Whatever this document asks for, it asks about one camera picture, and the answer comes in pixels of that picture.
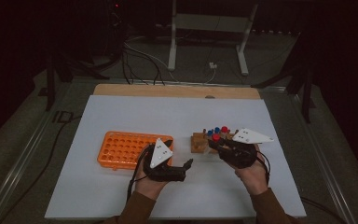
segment white triangular marker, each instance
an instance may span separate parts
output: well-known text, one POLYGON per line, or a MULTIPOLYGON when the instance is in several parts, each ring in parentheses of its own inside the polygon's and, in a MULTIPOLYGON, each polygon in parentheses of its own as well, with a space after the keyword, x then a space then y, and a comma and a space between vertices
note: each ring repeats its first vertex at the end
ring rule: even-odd
POLYGON ((265 136, 264 134, 257 133, 250 129, 241 129, 233 137, 232 140, 246 144, 273 142, 274 139, 265 136))
POLYGON ((172 151, 165 146, 164 142, 162 142, 160 138, 158 138, 155 144, 152 161, 150 162, 150 168, 155 168, 171 156, 172 151))

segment forearm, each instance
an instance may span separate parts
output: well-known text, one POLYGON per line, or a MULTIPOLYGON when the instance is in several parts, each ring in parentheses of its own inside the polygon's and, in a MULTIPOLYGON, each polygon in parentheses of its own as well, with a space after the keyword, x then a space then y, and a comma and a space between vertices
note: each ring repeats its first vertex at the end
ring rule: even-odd
POLYGON ((127 201, 119 217, 110 217, 103 224, 145 224, 156 201, 136 191, 127 201))
POLYGON ((271 189, 258 195, 251 195, 251 199, 259 224, 300 223, 295 218, 289 217, 284 213, 283 208, 271 189))

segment orange tray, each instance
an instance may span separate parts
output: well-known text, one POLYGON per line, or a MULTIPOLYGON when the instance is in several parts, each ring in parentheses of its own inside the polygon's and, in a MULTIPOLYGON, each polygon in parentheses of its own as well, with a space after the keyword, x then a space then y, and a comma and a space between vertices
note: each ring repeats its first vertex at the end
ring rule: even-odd
POLYGON ((163 142, 172 140, 170 146, 170 150, 172 151, 173 138, 168 135, 107 132, 98 155, 98 162, 102 167, 109 167, 113 170, 134 170, 142 150, 148 144, 155 144, 158 138, 163 142))

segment red cap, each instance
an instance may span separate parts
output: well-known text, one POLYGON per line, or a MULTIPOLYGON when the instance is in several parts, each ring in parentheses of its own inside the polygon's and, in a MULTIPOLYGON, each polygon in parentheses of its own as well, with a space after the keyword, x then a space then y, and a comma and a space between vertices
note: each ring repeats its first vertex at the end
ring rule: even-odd
POLYGON ((222 129, 220 129, 220 132, 226 133, 228 131, 228 127, 223 126, 222 129))
POLYGON ((219 141, 219 139, 220 139, 220 135, 219 135, 218 133, 212 134, 212 140, 213 140, 214 142, 219 141))

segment hand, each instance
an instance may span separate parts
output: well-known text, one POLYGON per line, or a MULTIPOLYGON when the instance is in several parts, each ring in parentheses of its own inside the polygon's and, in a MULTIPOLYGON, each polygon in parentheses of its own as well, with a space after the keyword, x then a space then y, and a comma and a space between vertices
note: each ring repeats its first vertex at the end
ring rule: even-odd
MULTIPOLYGON (((144 172, 144 160, 141 160, 139 165, 138 172, 136 173, 136 179, 140 179, 145 177, 146 174, 144 172)), ((149 177, 143 178, 135 182, 135 191, 143 194, 144 196, 156 200, 159 194, 161 193, 162 189, 168 184, 169 182, 158 182, 151 180, 149 177)))
MULTIPOLYGON (((257 151, 260 151, 260 148, 257 144, 255 144, 255 148, 257 151)), ((264 162, 264 158, 260 153, 257 153, 257 157, 264 162)), ((235 175, 239 177, 243 183, 243 185, 248 190, 249 194, 257 195, 264 193, 269 189, 266 180, 266 170, 260 161, 255 161, 255 163, 246 168, 238 169, 233 165, 230 165, 235 170, 235 175)))

